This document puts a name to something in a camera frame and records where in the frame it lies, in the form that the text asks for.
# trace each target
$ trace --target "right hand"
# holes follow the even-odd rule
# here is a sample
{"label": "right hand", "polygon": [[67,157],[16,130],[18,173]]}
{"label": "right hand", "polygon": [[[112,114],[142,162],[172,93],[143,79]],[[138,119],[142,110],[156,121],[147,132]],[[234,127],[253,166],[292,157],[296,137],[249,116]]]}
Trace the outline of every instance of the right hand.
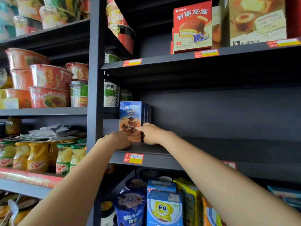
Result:
{"label": "right hand", "polygon": [[141,127],[136,127],[137,130],[144,133],[144,142],[150,145],[160,144],[160,140],[164,138],[165,130],[150,123],[144,123]]}

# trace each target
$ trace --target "cake image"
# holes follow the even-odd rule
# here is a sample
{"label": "cake image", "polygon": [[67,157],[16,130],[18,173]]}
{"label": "cake image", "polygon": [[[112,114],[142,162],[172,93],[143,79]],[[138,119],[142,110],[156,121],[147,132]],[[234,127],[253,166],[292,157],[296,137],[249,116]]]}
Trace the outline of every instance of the cake image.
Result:
{"label": "cake image", "polygon": [[278,4],[279,0],[234,0],[234,6],[240,11],[267,14]]}
{"label": "cake image", "polygon": [[207,23],[208,19],[204,16],[191,17],[179,27],[179,36],[193,37],[193,35],[198,33],[204,34],[204,28]]}

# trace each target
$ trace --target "green jar lid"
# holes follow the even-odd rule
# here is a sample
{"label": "green jar lid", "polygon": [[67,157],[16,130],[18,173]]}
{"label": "green jar lid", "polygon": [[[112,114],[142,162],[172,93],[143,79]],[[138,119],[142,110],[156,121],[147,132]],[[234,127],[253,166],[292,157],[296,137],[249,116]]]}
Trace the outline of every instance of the green jar lid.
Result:
{"label": "green jar lid", "polygon": [[18,142],[20,140],[3,140],[0,142],[0,144],[15,144],[16,142]]}
{"label": "green jar lid", "polygon": [[71,147],[74,142],[58,143],[57,147]]}
{"label": "green jar lid", "polygon": [[81,140],[77,140],[78,143],[86,143],[87,139],[81,139]]}
{"label": "green jar lid", "polygon": [[72,149],[83,149],[87,146],[86,143],[76,143],[71,146]]}

